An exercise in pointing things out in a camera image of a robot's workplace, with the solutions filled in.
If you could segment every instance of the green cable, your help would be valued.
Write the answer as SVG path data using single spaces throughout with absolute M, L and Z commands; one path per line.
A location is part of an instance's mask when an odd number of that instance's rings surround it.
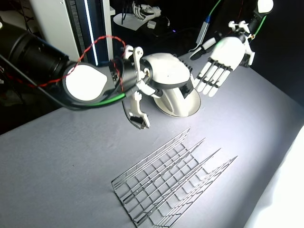
M 259 32 L 259 30 L 261 29 L 261 27 L 262 27 L 262 25 L 263 25 L 265 19 L 266 19 L 266 16 L 263 17 L 263 19 L 262 19 L 260 25 L 258 26 L 258 28 L 257 28 L 257 30 L 256 30 L 256 32 L 255 32 L 255 34 L 254 34 L 255 36 L 257 35 L 257 33 Z
M 120 99 L 123 99 L 125 97 L 125 93 L 119 94 L 113 98 L 107 99 L 105 101 L 101 101 L 99 103 L 95 103 L 95 104 L 88 104 L 87 106 L 99 106 L 99 105 L 105 105 L 105 104 L 109 104 L 115 101 L 118 101 Z
M 213 13 L 213 11 L 215 10 L 215 8 L 219 5 L 221 0 L 218 0 L 218 2 L 215 4 L 215 6 L 212 8 L 212 10 L 209 13 L 209 16 L 211 16 L 211 14 Z

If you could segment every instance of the light strip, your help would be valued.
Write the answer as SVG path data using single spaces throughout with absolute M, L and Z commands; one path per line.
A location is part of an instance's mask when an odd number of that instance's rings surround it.
M 85 12 L 86 12 L 86 18 L 87 18 L 87 22 L 89 25 L 89 31 L 90 31 L 90 37 L 91 37 L 91 42 L 94 42 L 94 37 L 93 37 L 93 31 L 92 31 L 92 25 L 91 25 L 91 18 L 90 18 L 90 12 L 89 12 L 89 7 L 87 5 L 87 0 L 85 0 Z M 94 52 L 94 58 L 95 58 L 95 64 L 96 66 L 98 65 L 98 60 L 97 60 L 97 54 L 96 54 L 96 48 L 95 48 L 95 44 L 93 44 L 92 46 L 93 48 L 93 52 Z

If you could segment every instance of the white robotic hand in background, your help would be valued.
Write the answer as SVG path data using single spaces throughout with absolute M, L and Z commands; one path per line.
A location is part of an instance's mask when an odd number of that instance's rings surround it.
M 135 1 L 132 3 L 133 14 L 140 20 L 149 21 L 161 15 L 159 7 L 151 7 L 149 5 L 136 5 Z
M 238 67 L 245 54 L 249 55 L 249 66 L 255 55 L 248 42 L 248 38 L 251 37 L 248 24 L 245 21 L 239 24 L 231 21 L 229 27 L 239 32 L 240 36 L 221 39 L 214 47 L 207 64 L 194 80 L 196 90 L 210 97 L 214 96 L 230 72 Z

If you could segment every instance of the metal wire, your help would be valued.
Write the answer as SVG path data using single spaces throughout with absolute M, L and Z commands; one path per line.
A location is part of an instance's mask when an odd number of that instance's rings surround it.
M 208 173 L 204 164 L 219 150 L 199 162 L 183 142 L 190 128 L 112 181 L 112 187 L 136 227 L 169 228 L 235 160 Z

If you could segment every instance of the gray table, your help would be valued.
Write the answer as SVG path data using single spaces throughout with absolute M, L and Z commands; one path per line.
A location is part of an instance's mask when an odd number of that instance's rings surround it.
M 206 62 L 192 62 L 194 74 Z M 145 98 L 139 131 L 116 104 L 59 109 L 0 136 L 1 228 L 133 228 L 111 180 L 191 126 L 186 145 L 208 139 L 238 158 L 175 225 L 243 227 L 304 123 L 304 110 L 251 69 L 239 67 L 198 113 L 172 118 Z

